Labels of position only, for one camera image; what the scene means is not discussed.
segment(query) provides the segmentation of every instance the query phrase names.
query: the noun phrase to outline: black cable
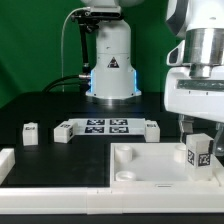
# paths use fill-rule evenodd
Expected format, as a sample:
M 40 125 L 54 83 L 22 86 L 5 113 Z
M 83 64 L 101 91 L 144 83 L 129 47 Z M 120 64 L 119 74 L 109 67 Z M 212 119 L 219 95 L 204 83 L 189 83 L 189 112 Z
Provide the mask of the black cable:
M 48 89 L 46 89 L 45 92 L 50 92 L 51 89 L 57 87 L 57 86 L 69 86 L 69 85 L 79 85 L 80 83 L 78 82 L 70 82 L 70 83 L 58 83 L 58 84 L 54 84 L 51 87 L 49 87 Z
M 53 86 L 54 84 L 58 83 L 58 82 L 63 82 L 65 80 L 68 80 L 68 79 L 75 79 L 75 78 L 79 78 L 78 75 L 70 75 L 70 76 L 65 76 L 63 78 L 60 78 L 60 79 L 56 79 L 55 81 L 51 82 L 50 84 L 48 84 L 43 90 L 42 92 L 47 92 L 47 90 Z

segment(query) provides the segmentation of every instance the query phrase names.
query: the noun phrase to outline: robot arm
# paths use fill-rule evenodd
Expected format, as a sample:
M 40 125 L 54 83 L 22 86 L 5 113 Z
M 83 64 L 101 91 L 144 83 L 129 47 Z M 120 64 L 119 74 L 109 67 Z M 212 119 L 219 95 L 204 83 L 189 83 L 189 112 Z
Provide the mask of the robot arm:
M 184 37 L 189 12 L 189 0 L 170 0 L 168 3 L 166 23 L 174 35 Z
M 167 24 L 184 40 L 167 57 L 175 68 L 167 75 L 165 107 L 184 115 L 181 132 L 191 129 L 190 117 L 219 122 L 215 154 L 224 155 L 218 146 L 224 136 L 224 1 L 170 0 Z

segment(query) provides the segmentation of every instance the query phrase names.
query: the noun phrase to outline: white platform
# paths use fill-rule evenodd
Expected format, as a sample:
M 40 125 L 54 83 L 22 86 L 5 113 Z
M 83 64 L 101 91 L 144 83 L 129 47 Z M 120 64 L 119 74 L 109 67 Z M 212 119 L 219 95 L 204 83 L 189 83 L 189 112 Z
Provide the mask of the white platform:
M 111 144 L 110 188 L 0 189 L 1 214 L 105 214 L 224 212 L 224 168 L 213 157 L 214 177 L 193 181 L 174 161 L 179 143 Z M 132 160 L 114 161 L 117 146 L 132 147 Z M 135 181 L 116 181 L 119 171 Z

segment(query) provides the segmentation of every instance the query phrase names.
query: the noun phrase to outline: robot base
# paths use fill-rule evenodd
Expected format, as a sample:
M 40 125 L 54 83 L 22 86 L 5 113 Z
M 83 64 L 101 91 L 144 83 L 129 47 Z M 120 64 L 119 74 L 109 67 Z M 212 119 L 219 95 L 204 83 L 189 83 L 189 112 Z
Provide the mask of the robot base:
M 121 98 L 121 99 L 105 99 L 105 98 L 98 98 L 93 95 L 89 95 L 86 93 L 86 99 L 88 102 L 100 104 L 100 105 L 128 105 L 128 104 L 135 104 L 141 102 L 141 91 L 138 91 L 135 95 L 129 98 Z

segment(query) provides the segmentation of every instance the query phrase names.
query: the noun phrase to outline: white block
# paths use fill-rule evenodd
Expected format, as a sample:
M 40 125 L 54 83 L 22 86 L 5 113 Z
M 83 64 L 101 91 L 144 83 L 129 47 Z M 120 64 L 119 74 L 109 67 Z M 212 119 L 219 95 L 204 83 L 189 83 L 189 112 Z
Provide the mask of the white block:
M 0 184 L 2 184 L 14 165 L 14 149 L 2 149 L 0 152 Z
M 78 128 L 77 123 L 64 121 L 54 129 L 54 141 L 68 143 L 74 136 Z
M 23 126 L 23 145 L 38 145 L 38 124 L 29 123 Z
M 147 120 L 145 122 L 146 142 L 160 142 L 160 128 L 156 121 Z
M 187 136 L 186 172 L 193 180 L 212 178 L 212 160 L 209 152 L 211 137 L 206 134 Z

